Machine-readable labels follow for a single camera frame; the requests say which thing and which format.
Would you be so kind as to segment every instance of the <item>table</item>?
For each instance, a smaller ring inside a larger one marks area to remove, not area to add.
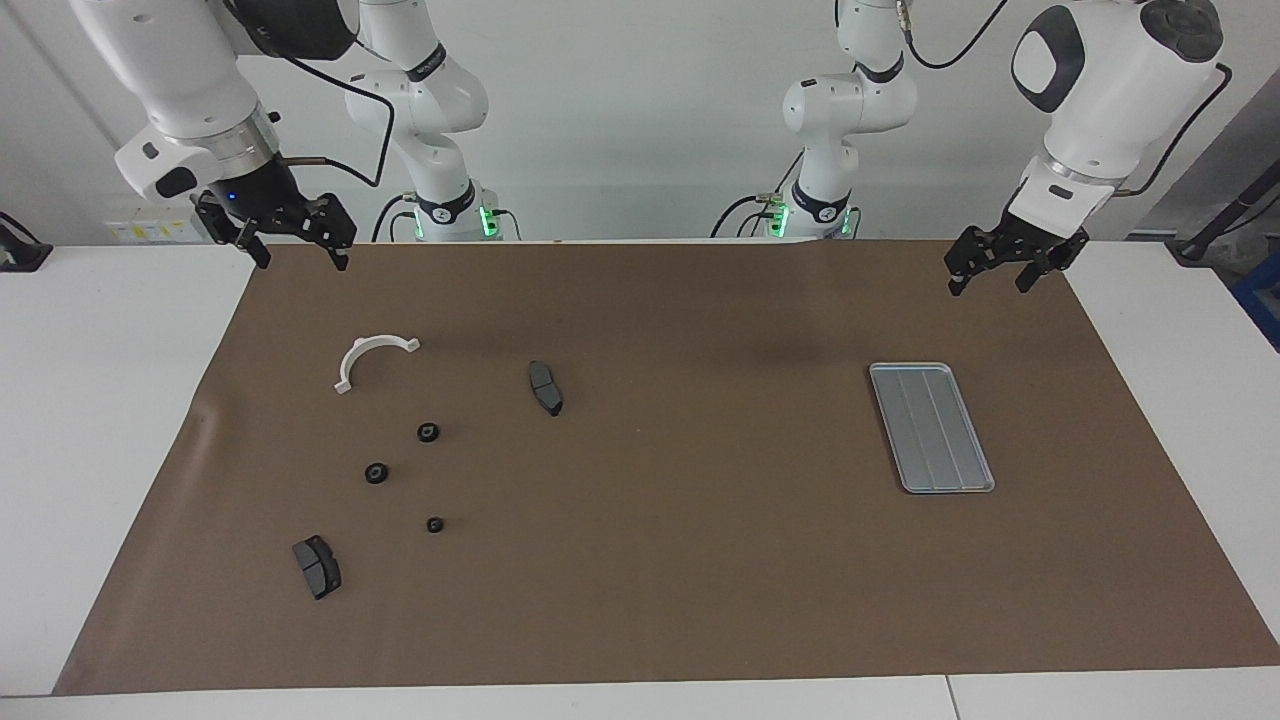
[[[52,688],[251,270],[221,247],[84,247],[0,278],[0,716],[1280,715],[1280,669],[37,697]],[[1280,634],[1280,356],[1210,270],[1179,268],[1162,246],[1094,243],[1069,279]]]

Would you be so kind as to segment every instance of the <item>white robotic arm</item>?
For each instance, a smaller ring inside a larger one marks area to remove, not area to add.
[[[844,0],[836,13],[840,44],[856,65],[787,91],[783,113],[804,142],[804,164],[772,231],[778,236],[827,237],[840,229],[858,170],[849,136],[899,128],[915,114],[915,81],[904,72],[895,1]]]
[[[1004,263],[1027,263],[1023,292],[1070,266],[1088,242],[1085,219],[1187,114],[1221,47],[1210,0],[1076,0],[1036,18],[1012,74],[1052,123],[1000,224],[969,227],[947,252],[951,292]]]
[[[355,38],[353,0],[239,0],[234,19],[260,45],[333,59]],[[293,234],[347,265],[356,227],[333,195],[307,200],[279,152],[257,94],[236,67],[229,12],[206,0],[70,0],[90,40],[146,108],[148,126],[116,152],[125,179],[161,202],[207,190],[196,211],[221,243],[270,254],[257,233]],[[232,218],[243,223],[237,227]]]
[[[497,196],[467,174],[462,151],[444,133],[479,128],[489,97],[474,74],[444,49],[421,0],[360,0],[365,46],[394,68],[352,78],[352,85],[396,106],[392,147],[408,167],[416,215],[426,241],[499,240],[492,209]],[[347,94],[347,110],[360,127],[381,133],[384,109]]]

